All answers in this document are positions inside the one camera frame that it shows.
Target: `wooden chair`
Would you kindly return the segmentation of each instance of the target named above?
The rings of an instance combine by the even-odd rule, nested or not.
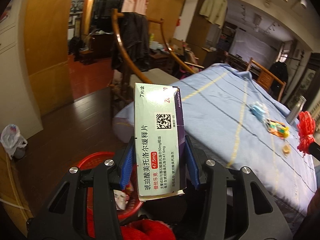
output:
[[[281,86],[281,90],[278,96],[278,102],[280,102],[283,91],[284,91],[284,87],[286,85],[286,82],[282,82],[280,79],[278,79],[275,75],[273,75],[269,70],[267,70],[266,68],[264,68],[263,66],[261,66],[259,63],[255,62],[252,58],[248,64],[247,70],[249,71],[252,64],[256,65],[258,68],[260,68],[261,73],[257,79],[257,83],[262,86],[264,88],[265,91],[269,92],[269,89],[273,83],[274,80],[276,80]]]
[[[122,56],[124,65],[122,68],[122,80],[120,86],[111,85],[111,119],[113,118],[113,109],[117,108],[119,111],[121,108],[133,101],[132,87],[135,82],[142,82],[148,84],[162,84],[169,85],[172,81],[176,81],[175,77],[165,73],[160,69],[151,69],[148,72],[141,72],[140,69],[133,63],[130,59],[127,51],[123,46],[123,42],[120,35],[118,18],[124,17],[123,13],[119,13],[118,9],[112,9],[111,11],[111,21],[112,28],[115,35],[116,46]],[[170,56],[187,72],[194,74],[195,72],[185,64],[181,59],[175,55],[175,53],[170,48],[168,42],[164,37],[163,32],[163,19],[155,20],[147,18],[149,23],[156,23],[160,25],[161,36],[163,39],[164,47],[169,52]]]

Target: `hanging jacket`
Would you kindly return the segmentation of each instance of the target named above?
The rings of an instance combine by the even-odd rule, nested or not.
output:
[[[269,71],[282,82],[288,82],[288,71],[287,65],[285,63],[277,61],[270,67]],[[277,81],[273,81],[270,89],[273,91],[275,95],[278,95],[281,90],[280,84]]]
[[[212,24],[219,25],[221,29],[226,17],[228,1],[227,0],[204,0],[199,14]]]
[[[124,18],[120,26],[123,46],[133,63],[141,71],[147,71],[150,69],[148,20],[144,15],[133,12],[124,12],[123,14]],[[122,62],[122,56],[117,46],[114,46],[112,68],[122,72]]]

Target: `cable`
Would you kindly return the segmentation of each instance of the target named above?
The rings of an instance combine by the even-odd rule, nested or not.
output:
[[[299,114],[299,124],[297,125],[299,130],[300,144],[297,149],[303,152],[303,156],[309,153],[309,145],[315,142],[313,133],[315,132],[316,122],[311,117],[308,111],[300,112]]]
[[[22,206],[18,206],[18,205],[13,204],[13,203],[11,203],[11,202],[9,202],[9,201],[5,201],[5,200],[2,199],[2,198],[0,198],[0,202],[5,203],[5,204],[7,204],[7,205],[10,205],[10,206],[12,206],[12,207],[16,207],[16,208],[25,209],[25,210],[27,210],[27,211],[30,211],[30,209],[28,209],[28,208],[25,208],[25,207],[22,207]]]

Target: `plastic bag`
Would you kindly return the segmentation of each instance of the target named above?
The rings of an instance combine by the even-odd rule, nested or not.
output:
[[[27,140],[20,134],[19,127],[15,124],[7,125],[1,134],[0,142],[4,150],[9,155],[10,159],[17,148],[24,148],[27,146]]]

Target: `blue bedsheet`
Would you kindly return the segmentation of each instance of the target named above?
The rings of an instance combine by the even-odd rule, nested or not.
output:
[[[316,191],[312,157],[302,158],[297,150],[299,137],[294,125],[286,139],[291,153],[285,158],[284,140],[268,133],[249,106],[255,101],[264,103],[269,118],[286,125],[289,110],[253,82],[249,72],[238,72],[227,64],[214,64],[172,85],[180,87],[185,132],[195,147],[226,167],[250,167],[295,232]],[[120,111],[113,122],[115,133],[126,141],[133,134],[133,105]]]

